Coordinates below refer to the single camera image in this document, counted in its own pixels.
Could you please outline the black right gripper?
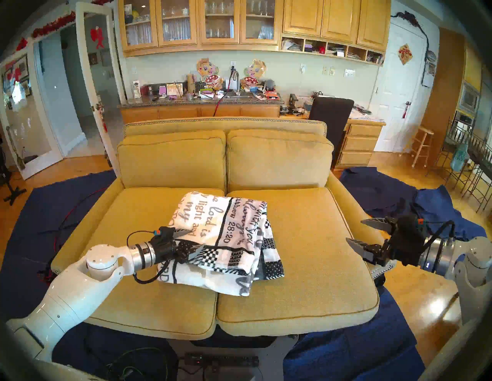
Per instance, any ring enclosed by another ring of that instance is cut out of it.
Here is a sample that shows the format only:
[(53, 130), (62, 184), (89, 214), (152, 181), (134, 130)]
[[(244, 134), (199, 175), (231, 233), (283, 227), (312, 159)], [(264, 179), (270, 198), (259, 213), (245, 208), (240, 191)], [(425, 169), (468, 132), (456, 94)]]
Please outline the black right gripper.
[(391, 236), (389, 246), (386, 242), (383, 245), (368, 244), (346, 238), (348, 245), (362, 257), (363, 261), (385, 266), (391, 259), (403, 265), (418, 265), (427, 237), (423, 219), (417, 215), (404, 215), (398, 218), (369, 218), (362, 220), (361, 223)]

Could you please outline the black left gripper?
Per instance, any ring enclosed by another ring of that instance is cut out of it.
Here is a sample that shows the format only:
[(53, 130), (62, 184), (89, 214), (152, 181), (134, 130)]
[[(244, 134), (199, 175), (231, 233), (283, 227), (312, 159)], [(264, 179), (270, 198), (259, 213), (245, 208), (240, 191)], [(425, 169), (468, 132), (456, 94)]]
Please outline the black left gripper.
[(176, 239), (189, 239), (191, 230), (176, 229), (174, 227), (160, 227), (154, 231), (150, 239), (153, 264), (176, 260), (179, 263), (193, 261), (205, 248), (203, 244), (187, 244), (186, 248), (179, 248)]

